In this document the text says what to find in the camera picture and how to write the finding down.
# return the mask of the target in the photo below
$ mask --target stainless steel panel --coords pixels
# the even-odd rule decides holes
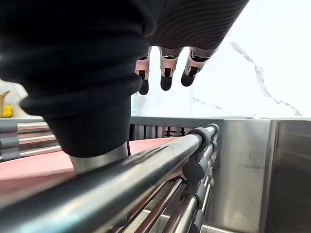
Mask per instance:
[[[158,138],[165,137],[165,127],[163,127],[163,126],[158,126],[157,127],[157,137]]]
[[[139,140],[139,125],[134,126],[134,132],[133,132],[134,140]]]
[[[147,125],[145,139],[151,139],[155,137],[156,137],[156,127]]]
[[[271,176],[273,170],[273,160],[276,153],[277,146],[277,137],[278,137],[278,126],[279,121],[272,120],[270,124],[270,134],[268,138],[268,148],[266,153],[266,163],[265,163],[265,175],[263,181],[263,191],[261,198],[261,213],[259,221],[259,232],[265,232],[266,220],[268,215],[268,204],[270,196],[270,187],[271,187]]]
[[[244,233],[259,231],[269,120],[225,120],[220,168],[214,169],[205,224]]]
[[[138,132],[139,132],[139,140],[142,140],[145,138],[145,131],[144,131],[144,126],[143,125],[139,125],[138,127]]]
[[[281,121],[265,232],[311,232],[311,122]]]

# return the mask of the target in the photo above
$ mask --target yellow object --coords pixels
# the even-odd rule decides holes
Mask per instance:
[[[6,97],[9,93],[10,93],[10,91],[6,91],[3,94],[0,94],[0,118],[1,117],[10,117],[12,115],[11,106],[4,105],[4,97]]]
[[[12,116],[12,108],[10,105],[5,105],[3,107],[3,118],[9,118]]]

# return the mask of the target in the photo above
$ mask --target robotic hand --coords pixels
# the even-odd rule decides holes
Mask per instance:
[[[0,77],[25,87],[21,107],[85,172],[129,154],[131,95],[148,93],[150,46],[161,51],[163,90],[190,47],[181,77],[190,86],[247,2],[3,0]]]
[[[248,0],[169,0],[159,17],[156,32],[148,37],[150,46],[159,46],[161,56],[161,88],[172,85],[178,56],[190,47],[183,86],[190,86],[206,61],[216,52],[223,38]],[[148,93],[150,49],[136,63],[136,73],[143,79],[140,93]]]

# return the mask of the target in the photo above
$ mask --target pink surface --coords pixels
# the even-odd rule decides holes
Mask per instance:
[[[130,141],[131,154],[162,145],[174,139],[176,138]],[[0,181],[34,176],[49,176],[58,173],[73,173],[70,158],[63,151],[0,163]]]

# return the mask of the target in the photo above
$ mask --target black plastic bracket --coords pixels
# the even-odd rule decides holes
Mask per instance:
[[[16,122],[10,120],[3,120],[0,123],[0,133],[11,133],[11,132],[17,132]]]
[[[197,210],[200,210],[203,206],[205,193],[206,193],[206,187],[204,186],[203,183],[200,182],[200,183],[197,183],[196,185],[189,185],[188,184],[187,188],[182,193],[180,198],[182,199],[186,194],[191,194],[191,195],[195,196],[195,198],[198,201]]]
[[[17,137],[0,138],[0,150],[5,148],[18,147],[19,141]]]
[[[5,161],[13,160],[13,159],[19,159],[20,154],[17,149],[17,151],[3,153],[1,154],[1,157],[2,157],[2,161],[5,162]]]
[[[208,160],[201,157],[198,161],[199,155],[197,151],[189,158],[189,161],[183,166],[183,174],[188,183],[200,182],[208,168]]]
[[[215,133],[214,135],[218,134],[219,133],[219,126],[217,124],[209,124],[208,127],[213,127],[214,130],[215,130]]]
[[[200,233],[203,225],[203,220],[204,220],[204,213],[202,210],[198,210],[190,226],[189,233]]]
[[[210,133],[206,128],[199,127],[190,130],[187,134],[198,134],[202,137],[202,144],[198,150],[204,150],[205,147],[211,142],[213,134]]]

